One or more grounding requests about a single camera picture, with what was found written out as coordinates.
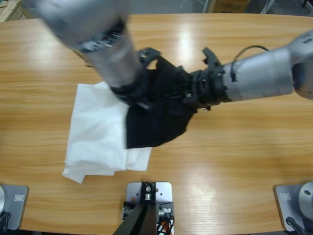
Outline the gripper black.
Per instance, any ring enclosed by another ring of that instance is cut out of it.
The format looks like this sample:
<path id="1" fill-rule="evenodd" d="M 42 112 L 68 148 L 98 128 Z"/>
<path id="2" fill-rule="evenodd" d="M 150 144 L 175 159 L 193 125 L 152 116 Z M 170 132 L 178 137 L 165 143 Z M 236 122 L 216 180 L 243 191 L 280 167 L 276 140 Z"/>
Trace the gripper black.
<path id="1" fill-rule="evenodd" d="M 148 90 L 154 78 L 154 70 L 140 70 L 139 73 L 123 74 L 117 69 L 110 69 L 109 87 L 114 95 L 124 103 L 140 106 L 149 110 Z"/>
<path id="2" fill-rule="evenodd" d="M 211 106 L 231 102 L 223 81 L 224 73 L 224 67 L 219 65 L 188 74 L 183 103 L 195 109 L 210 110 Z"/>

